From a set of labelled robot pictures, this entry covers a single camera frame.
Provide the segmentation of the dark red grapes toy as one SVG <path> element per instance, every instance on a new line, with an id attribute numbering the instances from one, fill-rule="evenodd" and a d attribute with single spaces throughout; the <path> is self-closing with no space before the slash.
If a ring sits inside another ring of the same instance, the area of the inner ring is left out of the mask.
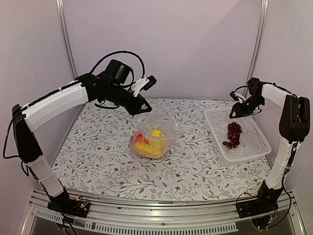
<path id="1" fill-rule="evenodd" d="M 227 140 L 223 141 L 223 145 L 228 149 L 237 148 L 240 145 L 240 136 L 242 127 L 236 122 L 229 123 L 227 126 Z"/>

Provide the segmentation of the clear zip top bag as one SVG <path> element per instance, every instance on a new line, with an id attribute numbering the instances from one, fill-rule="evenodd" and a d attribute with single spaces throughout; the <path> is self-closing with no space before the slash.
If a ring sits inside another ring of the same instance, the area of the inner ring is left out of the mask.
<path id="1" fill-rule="evenodd" d="M 147 117 L 140 117 L 129 146 L 138 156 L 158 159 L 183 135 L 178 122 L 161 104 L 154 102 Z"/>

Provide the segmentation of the yellow lemon toy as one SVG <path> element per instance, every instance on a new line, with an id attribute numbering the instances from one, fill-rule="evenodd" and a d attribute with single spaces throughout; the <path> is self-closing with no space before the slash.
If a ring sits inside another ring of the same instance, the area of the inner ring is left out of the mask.
<path id="1" fill-rule="evenodd" d="M 150 144 L 155 147 L 155 148 L 162 148 L 163 146 L 163 141 L 161 139 L 162 137 L 162 132 L 158 129 L 152 131 L 151 133 L 151 140 L 150 140 Z"/>

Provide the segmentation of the orange pumpkin toy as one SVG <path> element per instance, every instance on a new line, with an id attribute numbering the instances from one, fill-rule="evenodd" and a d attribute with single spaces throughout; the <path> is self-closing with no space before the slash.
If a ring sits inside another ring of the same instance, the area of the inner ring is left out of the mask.
<path id="1" fill-rule="evenodd" d="M 145 144 L 149 144 L 148 140 L 146 138 L 143 138 L 142 136 L 138 136 L 135 142 L 142 142 Z"/>

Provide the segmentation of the yellow banana toy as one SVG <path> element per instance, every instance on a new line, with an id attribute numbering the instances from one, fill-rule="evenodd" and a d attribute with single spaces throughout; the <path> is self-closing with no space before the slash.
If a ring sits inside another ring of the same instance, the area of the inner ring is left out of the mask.
<path id="1" fill-rule="evenodd" d="M 152 159 L 160 158 L 163 152 L 161 147 L 143 142 L 136 142 L 134 144 L 134 150 L 137 154 Z"/>

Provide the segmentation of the red bell pepper toy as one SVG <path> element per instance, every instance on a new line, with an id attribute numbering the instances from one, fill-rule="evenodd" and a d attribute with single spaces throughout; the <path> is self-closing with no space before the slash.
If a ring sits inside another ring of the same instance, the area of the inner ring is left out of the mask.
<path id="1" fill-rule="evenodd" d="M 136 142 L 144 142 L 142 134 L 135 134 L 131 136 L 131 143 L 134 144 Z"/>

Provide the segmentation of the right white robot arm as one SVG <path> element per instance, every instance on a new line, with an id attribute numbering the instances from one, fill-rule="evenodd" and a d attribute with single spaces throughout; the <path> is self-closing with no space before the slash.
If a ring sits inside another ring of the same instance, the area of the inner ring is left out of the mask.
<path id="1" fill-rule="evenodd" d="M 237 93 L 241 88 L 248 89 L 250 94 L 248 98 Z M 282 108 L 279 121 L 279 149 L 270 174 L 265 179 L 265 188 L 259 190 L 282 192 L 284 179 L 292 167 L 296 152 L 310 131 L 310 100 L 297 96 L 275 83 L 260 81 L 255 77 L 237 90 L 230 92 L 230 96 L 236 101 L 229 115 L 232 119 L 253 115 L 255 109 L 265 105 L 266 100 Z"/>

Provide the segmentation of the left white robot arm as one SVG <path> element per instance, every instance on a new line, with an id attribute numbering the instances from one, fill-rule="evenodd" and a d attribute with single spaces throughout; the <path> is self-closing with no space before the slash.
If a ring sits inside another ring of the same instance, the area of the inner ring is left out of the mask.
<path id="1" fill-rule="evenodd" d="M 107 68 L 98 75 L 92 72 L 77 77 L 73 82 L 24 106 L 12 109 L 12 126 L 18 157 L 30 168 L 37 180 L 53 197 L 54 205 L 61 212 L 69 212 L 73 203 L 63 193 L 65 189 L 53 173 L 34 133 L 45 123 L 58 115 L 86 103 L 97 100 L 109 101 L 116 108 L 123 107 L 134 116 L 152 110 L 140 91 L 150 89 L 155 83 L 154 76 L 141 77 L 124 85 L 133 70 L 117 60 L 111 60 Z"/>

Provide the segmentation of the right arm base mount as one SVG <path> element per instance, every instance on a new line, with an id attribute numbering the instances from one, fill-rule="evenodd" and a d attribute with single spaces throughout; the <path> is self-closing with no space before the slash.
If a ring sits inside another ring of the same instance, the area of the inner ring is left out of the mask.
<path id="1" fill-rule="evenodd" d="M 236 209 L 239 217 L 246 218 L 258 216 L 252 219 L 252 225 L 259 230 L 267 229 L 274 219 L 274 216 L 269 213 L 275 213 L 278 209 L 277 200 L 282 191 L 283 188 L 269 188 L 265 181 L 263 181 L 253 200 L 238 202 L 240 196 L 238 197 L 236 201 Z"/>

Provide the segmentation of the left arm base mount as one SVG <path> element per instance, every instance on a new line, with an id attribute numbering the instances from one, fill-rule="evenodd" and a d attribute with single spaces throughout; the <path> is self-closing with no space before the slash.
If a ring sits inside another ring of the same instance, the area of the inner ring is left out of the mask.
<path id="1" fill-rule="evenodd" d="M 47 208 L 62 214 L 87 218 L 90 209 L 90 200 L 79 196 L 70 198 L 69 193 L 64 188 L 63 192 L 56 197 L 49 197 Z"/>

